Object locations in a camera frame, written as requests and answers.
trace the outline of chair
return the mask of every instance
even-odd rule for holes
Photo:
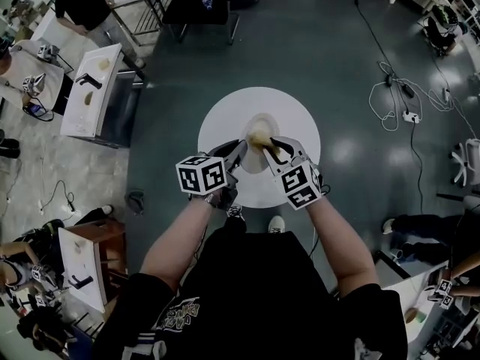
[[[448,155],[450,159],[460,165],[458,174],[451,180],[452,184],[456,184],[462,177],[463,181],[460,186],[463,188],[467,185],[467,168],[473,173],[470,177],[469,183],[477,185],[480,183],[480,140],[468,139],[465,142],[465,147],[459,143],[455,146],[457,152],[450,152]]]
[[[215,24],[226,27],[228,44],[233,44],[240,16],[230,12],[230,0],[212,0],[211,9],[203,5],[202,0],[172,0],[163,15],[163,24],[167,24],[172,36],[181,43],[190,24]],[[173,25],[182,25],[179,34]]]

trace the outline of concrete floor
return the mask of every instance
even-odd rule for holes
[[[420,13],[401,0],[393,6],[388,0],[360,4],[397,74],[440,93],[446,84],[419,35]],[[197,152],[205,115],[230,92],[250,86],[279,89],[310,111],[322,141],[320,167],[331,186],[328,198],[369,248],[387,247],[389,238],[380,230],[387,217],[419,213],[419,163],[410,151],[412,127],[401,122],[397,132],[386,132],[368,107],[372,85],[384,79],[377,66],[383,57],[353,0],[260,0],[240,15],[233,46],[224,44],[221,29],[192,28],[181,45],[166,32],[148,63],[151,86],[142,93],[136,114],[127,179],[128,188],[145,191],[145,214],[127,213],[132,273],[187,204],[175,163]],[[468,79],[473,63],[462,46],[456,51],[438,63],[467,118],[479,129],[475,93],[471,96],[477,88]],[[471,133],[456,112],[437,112],[422,99],[424,119],[415,129],[414,144],[424,164],[424,212],[457,214],[459,204],[435,194],[467,193],[450,185],[454,167],[447,155]],[[376,103],[381,113],[392,106],[387,91],[378,94]],[[288,205],[279,210],[245,209],[249,230],[265,231],[277,212],[309,251],[312,224],[305,211],[295,212]],[[218,212],[208,231],[224,218]],[[321,247],[314,256],[331,289],[335,279]]]

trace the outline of black t-shirt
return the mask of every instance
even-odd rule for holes
[[[134,274],[93,359],[122,359],[125,347],[135,347],[132,359],[153,359],[152,350],[157,359],[407,358],[398,294],[369,284],[332,298],[291,232],[214,233],[175,296]]]
[[[65,12],[75,24],[91,31],[110,15],[110,8],[105,0],[55,0],[56,16],[62,18]]]

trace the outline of sneaker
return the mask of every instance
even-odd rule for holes
[[[274,216],[268,224],[268,233],[284,233],[285,221],[281,216]]]
[[[385,223],[383,223],[383,234],[384,235],[389,235],[390,233],[393,232],[392,229],[392,224],[395,221],[395,219],[388,219]]]
[[[113,212],[113,207],[111,205],[104,205],[101,208],[105,215],[110,215]]]
[[[245,221],[245,219],[243,218],[243,214],[242,214],[242,206],[239,205],[239,204],[235,204],[235,203],[232,204],[232,206],[230,206],[230,208],[228,208],[228,211],[226,211],[226,215],[229,218],[240,218],[243,221]]]
[[[138,68],[142,69],[142,68],[144,68],[144,67],[146,66],[146,63],[145,63],[145,61],[143,60],[143,58],[140,58],[140,57],[139,57],[139,58],[135,61],[135,65],[136,65]]]

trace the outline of food item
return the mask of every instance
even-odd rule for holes
[[[90,105],[90,102],[92,101],[92,96],[93,96],[93,91],[90,91],[90,92],[85,96],[85,99],[83,100],[83,103],[85,103],[85,105]]]
[[[98,63],[98,67],[100,71],[105,71],[110,66],[110,60],[108,58],[104,58],[102,61]]]

